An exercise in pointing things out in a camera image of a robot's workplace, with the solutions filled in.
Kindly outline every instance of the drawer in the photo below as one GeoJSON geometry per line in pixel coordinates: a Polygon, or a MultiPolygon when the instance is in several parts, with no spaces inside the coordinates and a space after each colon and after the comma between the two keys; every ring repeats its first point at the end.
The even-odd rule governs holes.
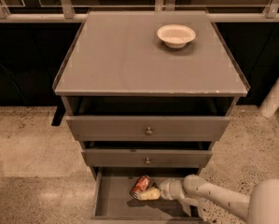
{"type": "Polygon", "coordinates": [[[228,117],[68,116],[79,141],[216,141],[228,117]]]}
{"type": "Polygon", "coordinates": [[[84,161],[94,167],[203,168],[212,151],[158,149],[83,149],[84,161]]]}
{"type": "Polygon", "coordinates": [[[176,150],[209,150],[211,142],[189,141],[84,141],[84,148],[95,149],[176,149],[176,150]]]}
{"type": "Polygon", "coordinates": [[[85,96],[79,101],[79,115],[225,116],[233,97],[85,96]]]}
{"type": "Polygon", "coordinates": [[[178,201],[138,201],[130,190],[141,175],[149,175],[157,185],[166,178],[184,178],[194,169],[100,168],[91,214],[91,224],[206,224],[196,208],[178,201]]]}

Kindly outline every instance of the floor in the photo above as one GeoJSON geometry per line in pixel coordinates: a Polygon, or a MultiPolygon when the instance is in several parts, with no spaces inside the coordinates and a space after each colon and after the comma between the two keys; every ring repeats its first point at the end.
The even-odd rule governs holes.
{"type": "MultiPolygon", "coordinates": [[[[86,223],[94,180],[66,122],[50,126],[55,107],[0,107],[0,223],[86,223]]],[[[201,176],[250,194],[279,178],[279,109],[271,119],[236,106],[201,176]]],[[[243,223],[208,202],[209,223],[243,223]]]]}

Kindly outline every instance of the black cabinet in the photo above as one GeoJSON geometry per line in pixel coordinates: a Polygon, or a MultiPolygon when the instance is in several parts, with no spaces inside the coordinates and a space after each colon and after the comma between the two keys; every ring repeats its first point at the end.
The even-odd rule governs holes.
{"type": "Polygon", "coordinates": [[[79,23],[0,23],[0,105],[56,105],[52,90],[79,23]]]}
{"type": "Polygon", "coordinates": [[[239,105],[260,105],[279,78],[279,23],[219,23],[251,90],[239,105]]]}

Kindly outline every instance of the white pipe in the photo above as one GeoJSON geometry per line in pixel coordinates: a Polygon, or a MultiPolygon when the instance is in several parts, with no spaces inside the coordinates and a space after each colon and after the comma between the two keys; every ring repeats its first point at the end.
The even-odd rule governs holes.
{"type": "Polygon", "coordinates": [[[259,112],[266,118],[270,118],[279,107],[279,78],[273,85],[271,91],[261,104],[259,112]]]}
{"type": "Polygon", "coordinates": [[[66,19],[63,14],[10,14],[5,19],[0,19],[0,23],[14,23],[14,22],[30,22],[30,23],[48,23],[48,22],[59,22],[59,23],[73,23],[83,22],[88,17],[88,14],[75,14],[73,19],[66,19]]]}

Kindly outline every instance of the drawer knob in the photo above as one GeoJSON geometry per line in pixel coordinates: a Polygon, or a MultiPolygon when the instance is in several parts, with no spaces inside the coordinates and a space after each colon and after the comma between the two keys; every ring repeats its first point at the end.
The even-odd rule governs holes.
{"type": "Polygon", "coordinates": [[[146,165],[149,165],[150,164],[150,160],[149,158],[146,158],[146,165]]]}
{"type": "Polygon", "coordinates": [[[152,129],[150,127],[146,128],[146,135],[150,136],[151,134],[153,134],[152,129]]]}

